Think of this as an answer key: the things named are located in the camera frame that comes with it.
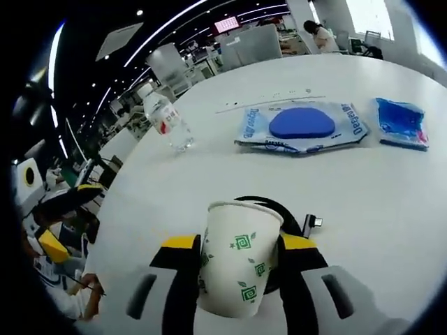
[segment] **paper cup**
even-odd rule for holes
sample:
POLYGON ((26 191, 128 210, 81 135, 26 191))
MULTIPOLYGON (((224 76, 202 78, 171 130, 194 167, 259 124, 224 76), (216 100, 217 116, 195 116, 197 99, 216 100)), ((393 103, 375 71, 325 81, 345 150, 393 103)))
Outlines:
POLYGON ((275 211, 247 202, 214 202, 203 238, 198 305, 227 318, 258 312, 282 225, 275 211))

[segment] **bottle label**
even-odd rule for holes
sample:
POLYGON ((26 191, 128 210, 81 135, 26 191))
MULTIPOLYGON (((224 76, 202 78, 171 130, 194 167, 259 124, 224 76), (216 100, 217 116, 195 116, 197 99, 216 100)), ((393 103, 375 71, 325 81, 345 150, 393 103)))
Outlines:
POLYGON ((172 104, 169 104, 157 112, 153 118, 152 125, 160 134, 169 134, 169 132, 181 122, 181 117, 172 104))

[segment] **round table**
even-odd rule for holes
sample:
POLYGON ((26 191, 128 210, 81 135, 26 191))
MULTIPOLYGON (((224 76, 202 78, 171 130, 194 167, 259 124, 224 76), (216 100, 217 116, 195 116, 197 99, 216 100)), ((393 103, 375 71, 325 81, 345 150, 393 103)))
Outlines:
MULTIPOLYGON (((209 203, 259 195, 282 203, 301 223, 308 213, 323 218, 311 238, 330 265, 372 290, 384 313, 412 321, 423 312, 447 274, 446 88, 387 61, 311 55, 220 74, 192 87, 175 106, 191 127, 193 147, 176 154, 150 129, 99 212, 86 271, 98 274, 106 292, 114 279, 147 266, 169 236, 202 234, 209 203), (368 122, 375 97, 426 111, 427 152, 382 146, 374 134, 359 148, 302 158, 241 152, 233 144, 246 106, 291 98, 353 103, 368 122)), ((280 310, 279 295, 272 294, 251 319, 198 310, 196 320, 213 322, 213 334, 253 327, 285 334, 280 310)), ((197 334, 207 334, 196 324, 197 334)))

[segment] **window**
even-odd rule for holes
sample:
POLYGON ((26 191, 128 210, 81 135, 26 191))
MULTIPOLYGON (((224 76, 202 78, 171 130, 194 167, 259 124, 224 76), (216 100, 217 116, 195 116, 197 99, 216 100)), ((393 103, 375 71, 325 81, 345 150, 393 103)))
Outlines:
POLYGON ((309 2, 309 6, 310 6, 310 11, 312 12, 312 15, 314 16, 314 21, 319 24, 320 23, 320 19, 318 18, 318 14, 316 13, 314 2, 310 1, 309 2))
POLYGON ((436 63, 440 67, 446 68, 446 65, 442 59, 441 50, 437 47, 429 32, 417 21, 413 22, 413 26, 419 54, 423 54, 430 61, 436 63))
POLYGON ((384 0, 346 0, 354 29, 358 34, 367 30, 381 33, 382 38, 394 40, 393 27, 384 0))

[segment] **plastic water bottle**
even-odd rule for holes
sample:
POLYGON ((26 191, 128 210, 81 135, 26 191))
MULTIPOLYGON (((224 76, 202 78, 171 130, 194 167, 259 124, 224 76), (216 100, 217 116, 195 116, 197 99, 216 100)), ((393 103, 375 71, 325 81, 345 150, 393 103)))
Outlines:
POLYGON ((188 125, 168 98, 153 91, 143 99, 143 107, 147 119, 175 151, 185 151, 194 142, 188 125))

